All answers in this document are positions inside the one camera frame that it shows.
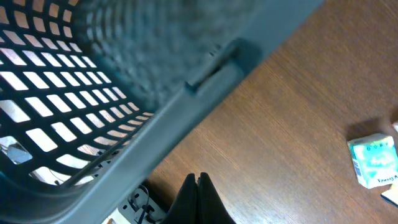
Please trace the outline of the teal tissue pack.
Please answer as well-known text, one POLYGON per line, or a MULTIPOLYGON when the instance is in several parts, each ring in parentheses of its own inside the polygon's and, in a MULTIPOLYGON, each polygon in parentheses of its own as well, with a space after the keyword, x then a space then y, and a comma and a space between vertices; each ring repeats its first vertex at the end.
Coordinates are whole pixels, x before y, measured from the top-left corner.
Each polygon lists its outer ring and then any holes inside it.
POLYGON ((367 189, 397 181, 397 153, 392 136, 376 133, 347 142, 354 171, 367 189))

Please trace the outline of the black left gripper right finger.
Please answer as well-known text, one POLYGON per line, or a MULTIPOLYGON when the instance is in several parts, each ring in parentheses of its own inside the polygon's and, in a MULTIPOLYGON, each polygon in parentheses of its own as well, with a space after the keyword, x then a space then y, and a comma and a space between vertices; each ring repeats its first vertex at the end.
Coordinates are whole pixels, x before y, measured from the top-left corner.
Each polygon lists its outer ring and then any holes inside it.
POLYGON ((198 178, 197 221, 199 224, 235 224, 206 172, 198 178))

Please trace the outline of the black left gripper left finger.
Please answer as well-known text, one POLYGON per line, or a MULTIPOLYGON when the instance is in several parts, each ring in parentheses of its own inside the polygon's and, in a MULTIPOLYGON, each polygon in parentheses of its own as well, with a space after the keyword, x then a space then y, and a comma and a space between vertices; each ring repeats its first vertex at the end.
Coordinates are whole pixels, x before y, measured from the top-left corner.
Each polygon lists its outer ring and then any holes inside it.
POLYGON ((197 212, 197 183, 195 174, 188 174, 161 224, 195 224, 197 212))

